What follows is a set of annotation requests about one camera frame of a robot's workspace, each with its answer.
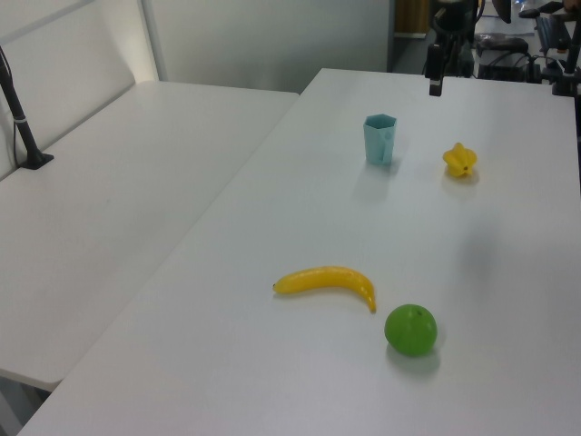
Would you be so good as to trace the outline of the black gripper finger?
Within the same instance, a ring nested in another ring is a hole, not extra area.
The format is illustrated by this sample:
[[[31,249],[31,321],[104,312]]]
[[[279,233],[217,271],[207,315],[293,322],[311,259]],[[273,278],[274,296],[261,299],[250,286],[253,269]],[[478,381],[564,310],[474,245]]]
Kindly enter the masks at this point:
[[[425,77],[429,80],[428,93],[431,96],[441,96],[443,75],[443,48],[440,45],[428,46]]]
[[[473,54],[470,43],[464,43],[458,51],[457,75],[473,75]]]

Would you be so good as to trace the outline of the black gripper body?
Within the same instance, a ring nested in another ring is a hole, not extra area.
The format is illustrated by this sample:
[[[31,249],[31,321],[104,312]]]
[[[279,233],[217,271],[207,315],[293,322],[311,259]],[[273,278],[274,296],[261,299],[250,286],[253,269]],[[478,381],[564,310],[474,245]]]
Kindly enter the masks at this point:
[[[453,37],[469,38],[475,28],[475,2],[469,0],[433,0],[430,2],[430,27],[435,43],[443,45]]]

